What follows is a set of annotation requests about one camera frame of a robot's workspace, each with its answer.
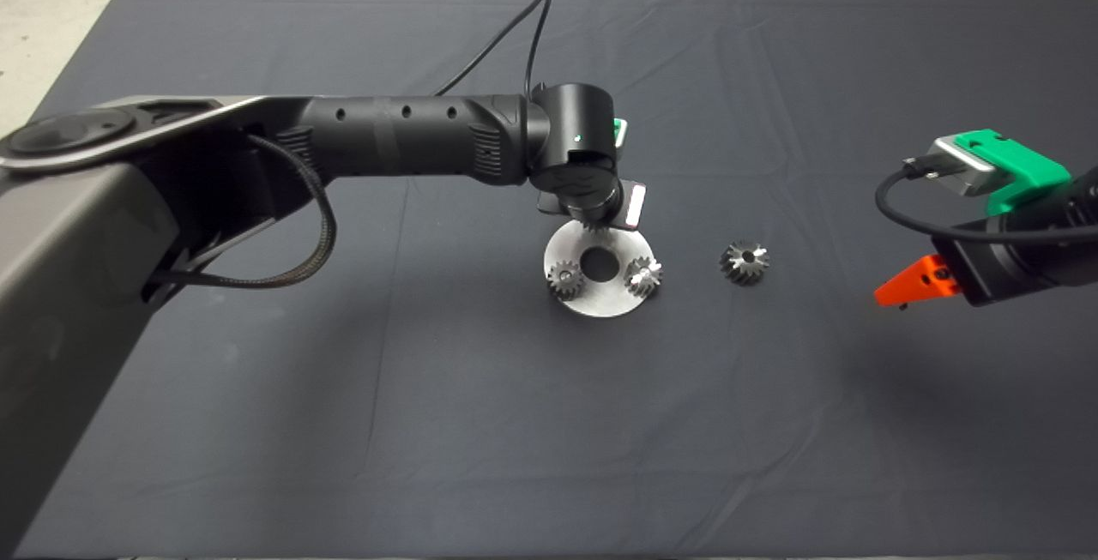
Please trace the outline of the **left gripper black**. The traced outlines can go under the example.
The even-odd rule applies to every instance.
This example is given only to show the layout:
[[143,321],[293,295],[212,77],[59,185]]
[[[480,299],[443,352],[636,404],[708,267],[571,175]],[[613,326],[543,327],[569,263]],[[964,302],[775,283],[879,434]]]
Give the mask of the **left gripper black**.
[[646,184],[617,181],[587,194],[541,191],[538,211],[579,221],[587,229],[635,231],[642,220]]

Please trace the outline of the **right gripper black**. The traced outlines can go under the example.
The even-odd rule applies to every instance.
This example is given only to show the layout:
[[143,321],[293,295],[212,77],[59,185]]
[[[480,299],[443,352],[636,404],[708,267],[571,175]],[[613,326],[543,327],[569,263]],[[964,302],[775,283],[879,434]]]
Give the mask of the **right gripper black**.
[[[962,229],[1006,232],[1083,226],[1082,200],[1039,200],[1011,213],[970,221]],[[922,256],[874,291],[882,307],[963,294],[973,306],[1083,285],[1083,244],[1004,246],[934,237],[937,254]]]

